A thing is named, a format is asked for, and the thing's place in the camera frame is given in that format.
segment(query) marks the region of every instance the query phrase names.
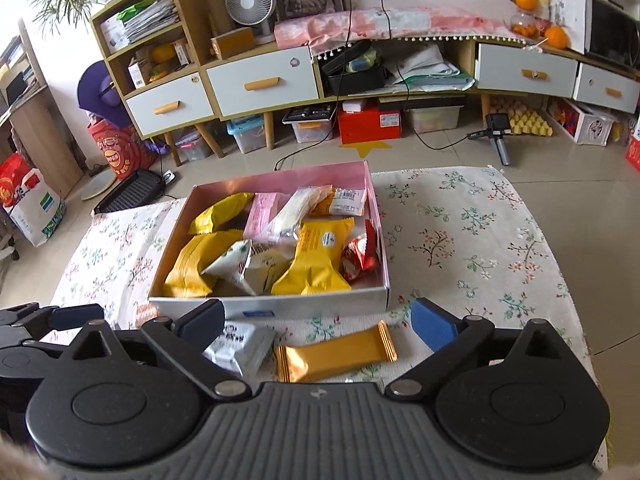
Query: purple hat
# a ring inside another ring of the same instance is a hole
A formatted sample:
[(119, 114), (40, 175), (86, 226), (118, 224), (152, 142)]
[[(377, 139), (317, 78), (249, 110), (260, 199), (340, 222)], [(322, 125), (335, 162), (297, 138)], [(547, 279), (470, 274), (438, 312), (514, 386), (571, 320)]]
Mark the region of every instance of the purple hat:
[(131, 118), (115, 88), (104, 61), (92, 64), (78, 82), (78, 105), (118, 128), (131, 126)]

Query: metal screw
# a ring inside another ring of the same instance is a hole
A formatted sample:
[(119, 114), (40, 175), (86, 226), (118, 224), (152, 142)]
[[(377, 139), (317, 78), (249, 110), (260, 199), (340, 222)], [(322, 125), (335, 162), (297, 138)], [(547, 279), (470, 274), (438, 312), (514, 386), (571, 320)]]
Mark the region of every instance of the metal screw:
[(213, 388), (216, 395), (220, 397), (237, 397), (246, 391), (246, 384), (241, 381), (222, 381)]
[(391, 391), (394, 395), (409, 397), (419, 394), (422, 391), (422, 385), (413, 379), (400, 379), (391, 383)]

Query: microwave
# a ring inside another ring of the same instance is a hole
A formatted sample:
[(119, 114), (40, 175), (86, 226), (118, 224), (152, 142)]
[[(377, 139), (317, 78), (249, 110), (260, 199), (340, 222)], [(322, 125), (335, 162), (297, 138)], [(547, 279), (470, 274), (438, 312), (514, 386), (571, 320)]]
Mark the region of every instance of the microwave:
[(587, 57), (640, 69), (640, 22), (604, 0), (550, 0), (551, 21), (570, 48)]

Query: white shopping bag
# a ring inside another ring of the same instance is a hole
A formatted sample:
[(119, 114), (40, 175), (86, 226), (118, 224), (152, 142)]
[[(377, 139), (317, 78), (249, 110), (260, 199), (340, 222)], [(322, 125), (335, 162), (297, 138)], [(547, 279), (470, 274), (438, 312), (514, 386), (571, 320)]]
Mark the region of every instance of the white shopping bag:
[[(27, 181), (36, 174), (40, 182), (28, 189)], [(31, 170), (22, 180), (24, 196), (16, 205), (4, 208), (22, 234), (34, 247), (44, 244), (54, 233), (65, 214), (66, 205), (44, 182), (39, 170)]]

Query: yellow star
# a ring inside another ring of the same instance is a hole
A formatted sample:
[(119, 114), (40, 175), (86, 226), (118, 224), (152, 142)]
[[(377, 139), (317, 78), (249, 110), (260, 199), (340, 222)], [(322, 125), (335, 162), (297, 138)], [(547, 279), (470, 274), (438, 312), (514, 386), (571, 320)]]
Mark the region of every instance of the yellow star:
[(369, 142), (354, 142), (353, 144), (341, 144), (341, 148), (354, 148), (358, 150), (358, 155), (360, 158), (365, 158), (369, 155), (371, 150), (380, 149), (380, 150), (390, 150), (393, 146), (390, 146), (386, 142), (382, 140), (370, 140)]

